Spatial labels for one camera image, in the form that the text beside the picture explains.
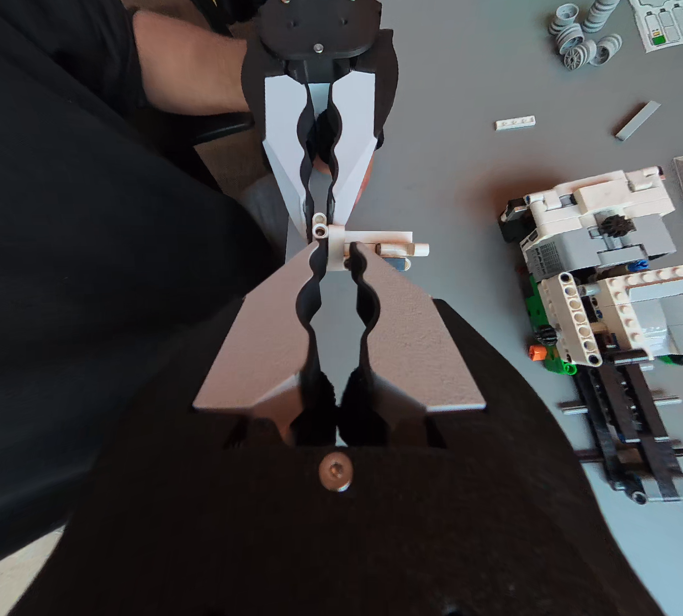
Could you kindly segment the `person's black shirt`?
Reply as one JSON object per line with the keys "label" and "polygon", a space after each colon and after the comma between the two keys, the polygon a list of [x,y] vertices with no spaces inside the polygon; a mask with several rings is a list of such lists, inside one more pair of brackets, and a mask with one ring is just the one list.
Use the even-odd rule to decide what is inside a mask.
{"label": "person's black shirt", "polygon": [[239,202],[132,126],[136,12],[1,0],[1,558],[64,522],[175,336],[277,265]]}

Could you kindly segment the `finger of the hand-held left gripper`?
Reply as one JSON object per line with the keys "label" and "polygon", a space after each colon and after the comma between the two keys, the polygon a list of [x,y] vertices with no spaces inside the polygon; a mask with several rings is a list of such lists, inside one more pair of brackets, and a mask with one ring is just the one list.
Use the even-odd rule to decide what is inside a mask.
{"label": "finger of the hand-held left gripper", "polygon": [[331,211],[335,225],[346,225],[363,186],[378,137],[374,132],[375,74],[352,71],[333,83],[332,113],[338,134],[330,152]]}
{"label": "finger of the hand-held left gripper", "polygon": [[307,86],[282,74],[264,80],[264,151],[298,232],[312,241],[313,106]]}

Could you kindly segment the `person's left forearm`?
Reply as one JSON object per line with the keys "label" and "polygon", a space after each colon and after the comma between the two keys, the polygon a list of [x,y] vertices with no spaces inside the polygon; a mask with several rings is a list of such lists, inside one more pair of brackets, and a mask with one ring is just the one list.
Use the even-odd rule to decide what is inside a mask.
{"label": "person's left forearm", "polygon": [[145,97],[184,116],[248,113],[242,68],[245,40],[150,11],[132,17]]}

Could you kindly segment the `small white lego subassembly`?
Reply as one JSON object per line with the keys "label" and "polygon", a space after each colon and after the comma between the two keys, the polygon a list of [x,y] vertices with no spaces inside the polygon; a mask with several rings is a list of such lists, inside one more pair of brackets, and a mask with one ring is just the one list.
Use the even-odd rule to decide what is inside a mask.
{"label": "small white lego subassembly", "polygon": [[412,258],[427,257],[430,254],[430,245],[414,242],[412,231],[347,230],[344,225],[329,225],[321,212],[312,217],[312,236],[317,240],[327,241],[328,271],[348,269],[351,243],[367,246],[400,272],[411,268]]}

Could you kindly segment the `pile of grey lego wheels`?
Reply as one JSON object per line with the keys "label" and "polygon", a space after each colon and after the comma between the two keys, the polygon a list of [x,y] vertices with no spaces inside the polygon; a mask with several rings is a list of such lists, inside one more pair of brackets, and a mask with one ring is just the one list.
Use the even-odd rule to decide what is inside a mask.
{"label": "pile of grey lego wheels", "polygon": [[585,65],[599,67],[619,53],[623,45],[619,34],[607,34],[598,40],[591,36],[604,28],[620,1],[595,0],[581,23],[576,4],[562,4],[556,9],[548,31],[555,40],[557,54],[565,69],[576,71]]}

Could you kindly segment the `partly built lego truck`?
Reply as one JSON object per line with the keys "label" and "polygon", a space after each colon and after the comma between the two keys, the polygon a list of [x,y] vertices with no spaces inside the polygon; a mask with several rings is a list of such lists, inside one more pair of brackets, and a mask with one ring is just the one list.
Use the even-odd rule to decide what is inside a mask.
{"label": "partly built lego truck", "polygon": [[508,201],[504,241],[523,258],[532,361],[572,378],[610,487],[638,504],[682,501],[673,444],[645,372],[682,366],[682,266],[660,167],[612,171]]}

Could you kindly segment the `grey lego tile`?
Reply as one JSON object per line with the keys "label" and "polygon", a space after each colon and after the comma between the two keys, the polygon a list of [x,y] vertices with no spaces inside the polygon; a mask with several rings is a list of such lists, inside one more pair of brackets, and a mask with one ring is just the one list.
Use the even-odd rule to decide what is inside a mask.
{"label": "grey lego tile", "polygon": [[657,101],[650,100],[644,104],[615,134],[620,142],[628,140],[649,118],[661,107]]}

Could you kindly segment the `person's grey pants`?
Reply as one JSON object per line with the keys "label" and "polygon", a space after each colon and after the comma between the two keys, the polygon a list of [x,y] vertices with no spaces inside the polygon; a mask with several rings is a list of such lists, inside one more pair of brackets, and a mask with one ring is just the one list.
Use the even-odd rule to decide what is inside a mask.
{"label": "person's grey pants", "polygon": [[278,266],[282,266],[286,262],[290,216],[274,175],[256,180],[242,192],[238,200],[261,228]]}

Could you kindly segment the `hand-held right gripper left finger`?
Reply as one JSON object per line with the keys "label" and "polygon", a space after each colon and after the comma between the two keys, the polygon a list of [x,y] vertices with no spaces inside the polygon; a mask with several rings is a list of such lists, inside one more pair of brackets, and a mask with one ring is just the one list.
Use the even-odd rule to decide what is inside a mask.
{"label": "hand-held right gripper left finger", "polygon": [[192,406],[268,419],[293,445],[335,441],[335,393],[311,321],[327,244],[312,242],[247,294]]}

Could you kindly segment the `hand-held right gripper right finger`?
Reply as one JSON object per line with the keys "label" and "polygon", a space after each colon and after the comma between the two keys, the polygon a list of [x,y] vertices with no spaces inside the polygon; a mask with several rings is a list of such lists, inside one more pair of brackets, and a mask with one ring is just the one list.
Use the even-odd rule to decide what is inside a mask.
{"label": "hand-held right gripper right finger", "polygon": [[340,403],[350,447],[446,447],[437,418],[486,406],[433,298],[368,245],[350,245],[359,363]]}

